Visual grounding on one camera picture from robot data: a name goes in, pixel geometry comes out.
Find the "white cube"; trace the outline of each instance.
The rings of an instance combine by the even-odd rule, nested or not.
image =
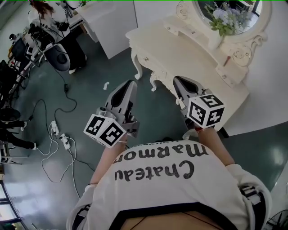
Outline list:
[[[202,128],[219,123],[225,104],[215,94],[207,94],[189,99],[187,117]]]
[[[112,148],[126,130],[112,118],[92,114],[83,132],[100,144]]]

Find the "ornate mirror frame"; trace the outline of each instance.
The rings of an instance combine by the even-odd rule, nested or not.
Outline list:
[[[267,40],[264,32],[272,11],[271,1],[262,1],[262,9],[259,19],[248,31],[239,35],[228,35],[223,39],[220,49],[230,55],[239,67],[248,72],[248,65],[251,63],[256,46],[261,46]],[[181,1],[176,7],[176,14],[187,24],[191,24],[201,31],[206,37],[212,37],[210,26],[204,20],[197,1]]]

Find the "black neckline trim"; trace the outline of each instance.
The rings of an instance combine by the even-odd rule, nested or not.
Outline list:
[[[237,230],[236,226],[223,214],[202,203],[178,203],[150,208],[138,208],[120,211],[113,220],[109,230],[120,230],[124,222],[130,218],[165,215],[176,212],[197,211],[214,221],[219,227],[226,230]]]

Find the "oval mirror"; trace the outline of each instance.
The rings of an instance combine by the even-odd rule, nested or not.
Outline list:
[[[262,1],[198,1],[198,9],[212,30],[222,35],[238,35],[251,29],[259,19]]]

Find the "black pants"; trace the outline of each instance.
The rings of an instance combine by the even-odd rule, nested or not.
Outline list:
[[[81,68],[86,65],[85,54],[72,33],[69,33],[58,43],[64,47],[69,56],[70,59],[69,70]]]
[[[11,132],[7,131],[6,128],[14,128],[14,127],[23,127],[24,122],[23,121],[15,121],[12,123],[0,123],[0,140],[3,142],[9,142],[12,145],[15,145],[17,147],[22,147],[25,149],[33,149],[34,143],[33,142],[27,142],[24,140],[21,140],[17,137],[15,137]]]

